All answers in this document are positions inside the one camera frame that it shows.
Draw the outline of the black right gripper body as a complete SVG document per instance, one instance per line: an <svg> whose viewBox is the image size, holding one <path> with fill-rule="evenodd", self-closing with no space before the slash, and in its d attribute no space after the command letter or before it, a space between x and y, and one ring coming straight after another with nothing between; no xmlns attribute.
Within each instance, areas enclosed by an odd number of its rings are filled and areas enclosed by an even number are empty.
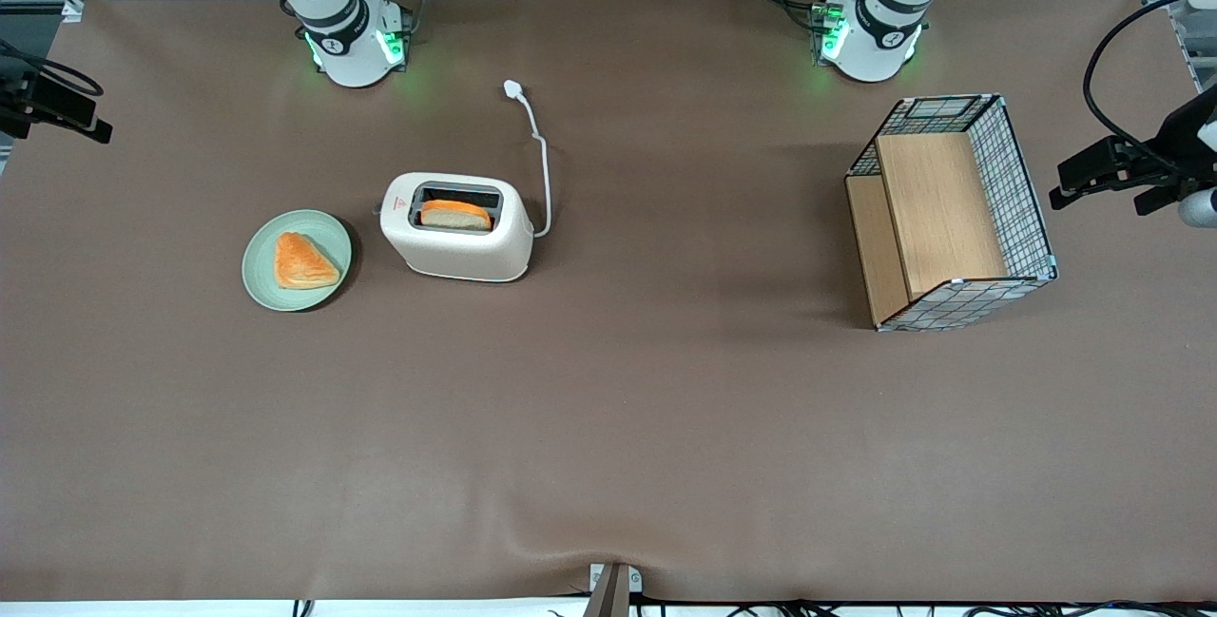
<svg viewBox="0 0 1217 617"><path fill-rule="evenodd" d="M30 55L4 55L1 66L1 131L9 139L26 140L33 123L27 99L34 82Z"/></svg>

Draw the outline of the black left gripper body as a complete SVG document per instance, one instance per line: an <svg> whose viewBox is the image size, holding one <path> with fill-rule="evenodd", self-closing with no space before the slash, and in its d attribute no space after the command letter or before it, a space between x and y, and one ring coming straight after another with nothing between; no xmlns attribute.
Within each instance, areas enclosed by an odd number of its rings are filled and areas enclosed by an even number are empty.
<svg viewBox="0 0 1217 617"><path fill-rule="evenodd" d="M1215 187L1216 88L1205 89L1172 111L1152 136L1152 152L1178 183Z"/></svg>

